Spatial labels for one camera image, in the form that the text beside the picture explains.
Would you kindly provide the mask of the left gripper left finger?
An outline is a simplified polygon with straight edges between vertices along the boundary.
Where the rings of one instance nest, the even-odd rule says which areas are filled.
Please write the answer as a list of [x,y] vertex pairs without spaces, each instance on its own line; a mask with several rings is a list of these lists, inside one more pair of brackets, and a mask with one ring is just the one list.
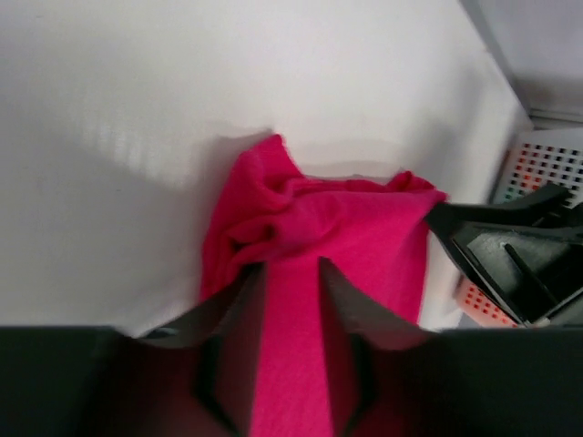
[[111,327],[3,327],[4,436],[245,436],[265,269],[251,264],[139,338]]

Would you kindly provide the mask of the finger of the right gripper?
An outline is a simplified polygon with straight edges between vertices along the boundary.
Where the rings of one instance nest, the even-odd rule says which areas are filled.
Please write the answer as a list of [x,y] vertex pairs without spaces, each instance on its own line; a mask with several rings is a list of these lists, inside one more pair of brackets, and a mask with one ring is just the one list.
[[570,191],[548,183],[522,198],[502,204],[438,203],[424,221],[436,236],[450,237],[465,225],[535,226],[550,213],[559,212],[571,198]]
[[445,253],[460,271],[455,300],[479,326],[532,326],[517,306],[504,298],[493,278],[466,244],[446,233],[436,233]]

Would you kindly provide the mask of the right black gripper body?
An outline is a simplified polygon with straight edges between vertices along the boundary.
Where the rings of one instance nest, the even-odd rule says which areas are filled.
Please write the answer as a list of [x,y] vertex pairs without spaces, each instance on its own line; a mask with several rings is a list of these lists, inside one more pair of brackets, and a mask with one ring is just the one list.
[[582,324],[582,205],[535,226],[465,225],[455,233],[532,326]]

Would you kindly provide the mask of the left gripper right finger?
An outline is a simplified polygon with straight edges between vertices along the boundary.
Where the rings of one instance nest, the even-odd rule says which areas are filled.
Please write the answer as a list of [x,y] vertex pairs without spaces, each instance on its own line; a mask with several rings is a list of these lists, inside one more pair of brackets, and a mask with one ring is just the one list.
[[579,436],[582,332],[445,330],[410,323],[320,259],[337,436]]

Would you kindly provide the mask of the pink t shirt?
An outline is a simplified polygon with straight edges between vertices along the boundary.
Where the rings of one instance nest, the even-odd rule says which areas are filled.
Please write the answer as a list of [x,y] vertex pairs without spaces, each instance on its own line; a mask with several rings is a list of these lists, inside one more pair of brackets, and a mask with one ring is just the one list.
[[329,436],[318,260],[410,322],[424,292],[424,217],[444,192],[411,172],[380,184],[301,173],[281,136],[242,152],[202,247],[200,293],[209,297],[246,264],[267,265],[254,436]]

